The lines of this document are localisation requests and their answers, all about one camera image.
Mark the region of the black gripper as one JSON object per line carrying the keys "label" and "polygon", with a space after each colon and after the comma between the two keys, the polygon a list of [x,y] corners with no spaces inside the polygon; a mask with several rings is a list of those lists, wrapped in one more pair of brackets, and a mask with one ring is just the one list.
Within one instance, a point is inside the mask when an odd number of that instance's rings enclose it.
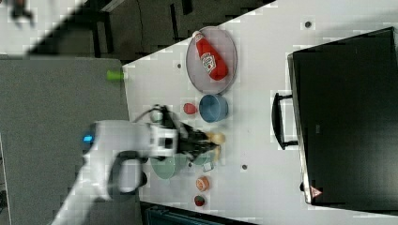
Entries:
{"label": "black gripper", "polygon": [[210,142],[205,132],[182,122],[176,124],[176,130],[178,154],[185,155],[189,160],[196,160],[210,150]]}

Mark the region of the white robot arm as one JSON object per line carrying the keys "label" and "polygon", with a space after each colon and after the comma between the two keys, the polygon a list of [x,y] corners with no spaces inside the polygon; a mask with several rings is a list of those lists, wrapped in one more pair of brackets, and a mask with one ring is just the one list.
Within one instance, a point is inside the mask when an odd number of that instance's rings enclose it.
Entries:
{"label": "white robot arm", "polygon": [[217,145],[183,123],[164,125],[102,120],[93,124],[84,165],[49,225],[83,225],[94,202],[124,202],[146,183],[143,160],[176,154],[195,160]]}

